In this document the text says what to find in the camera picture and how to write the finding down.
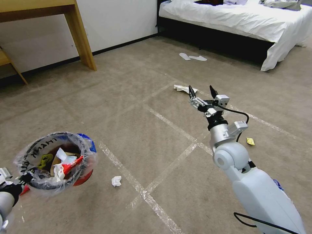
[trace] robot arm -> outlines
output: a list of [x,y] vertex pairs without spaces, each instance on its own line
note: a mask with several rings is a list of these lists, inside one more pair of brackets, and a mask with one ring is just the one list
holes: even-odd
[[0,233],[6,233],[8,224],[7,217],[13,206],[17,203],[24,186],[29,183],[33,176],[26,172],[14,181],[6,179],[12,177],[6,168],[0,168]]
[[236,137],[248,128],[247,123],[237,121],[229,126],[222,117],[224,110],[231,111],[225,108],[229,97],[218,95],[211,86],[210,90],[214,99],[202,100],[189,86],[189,102],[207,118],[213,161],[231,180],[234,192],[249,214],[234,213],[235,217],[240,222],[238,215],[253,220],[255,225],[248,226],[258,227],[265,234],[305,234],[301,217],[290,198],[267,173],[255,166],[246,148],[235,142]]

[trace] yellow wrapper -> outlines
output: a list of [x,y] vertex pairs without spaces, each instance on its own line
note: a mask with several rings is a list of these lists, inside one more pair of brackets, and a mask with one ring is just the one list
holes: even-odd
[[247,139],[247,143],[249,144],[249,145],[255,145],[254,144],[254,140],[252,139],[252,138],[246,138]]

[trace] white bed sheet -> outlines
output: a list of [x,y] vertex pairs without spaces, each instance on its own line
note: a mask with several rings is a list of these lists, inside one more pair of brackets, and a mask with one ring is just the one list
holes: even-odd
[[211,6],[194,1],[163,2],[159,16],[274,42],[261,71],[273,69],[295,45],[302,45],[312,34],[311,6],[301,5],[300,11],[290,11],[260,5],[258,0],[248,0],[244,6]]

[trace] blue object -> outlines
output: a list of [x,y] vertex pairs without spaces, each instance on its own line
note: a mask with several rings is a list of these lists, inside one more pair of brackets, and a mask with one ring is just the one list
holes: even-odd
[[280,183],[277,180],[273,179],[273,181],[280,190],[284,191],[283,187],[280,185]]
[[93,140],[92,140],[90,137],[88,137],[86,134],[83,134],[83,133],[78,133],[78,135],[81,136],[81,137],[84,138],[84,139],[91,140],[91,147],[90,147],[90,150],[91,150],[92,152],[95,152],[95,153],[97,152],[97,150],[95,149],[95,144],[94,144]]

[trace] black cable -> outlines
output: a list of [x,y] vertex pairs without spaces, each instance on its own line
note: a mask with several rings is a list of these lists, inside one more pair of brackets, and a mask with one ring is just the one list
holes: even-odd
[[265,225],[268,225],[268,226],[271,226],[271,227],[274,227],[274,228],[286,231],[286,232],[291,233],[291,234],[299,234],[297,232],[291,231],[291,230],[286,229],[284,227],[281,227],[281,226],[278,226],[278,225],[275,225],[275,224],[272,224],[272,223],[269,223],[269,222],[266,222],[266,221],[263,221],[263,220],[260,220],[260,219],[253,218],[253,217],[250,217],[248,215],[244,215],[244,214],[240,214],[240,213],[236,213],[236,212],[234,212],[233,214],[234,214],[234,217],[237,218],[237,220],[240,221],[242,224],[247,225],[247,226],[252,227],[252,228],[254,228],[254,227],[256,228],[257,226],[243,222],[242,220],[240,220],[240,218],[238,216],[241,216],[241,217],[244,217],[244,218],[247,218],[247,219],[251,219],[251,220],[256,221],[258,223],[262,223],[262,224],[265,224]]
[[[246,123],[248,123],[248,121],[249,121],[249,115],[247,115],[247,114],[246,114],[246,113],[244,113],[244,112],[241,112],[241,111],[236,111],[236,110],[231,110],[231,109],[225,108],[225,107],[220,106],[220,105],[218,105],[218,107],[220,107],[220,108],[222,108],[222,109],[224,109],[224,110],[226,110],[226,111],[230,111],[230,112],[234,112],[234,113],[238,113],[238,114],[245,115],[245,116],[247,117]],[[240,138],[241,134],[242,134],[242,132],[241,132],[241,133],[237,136],[237,138],[236,138],[236,142],[238,142],[238,140],[239,140],[239,138]]]

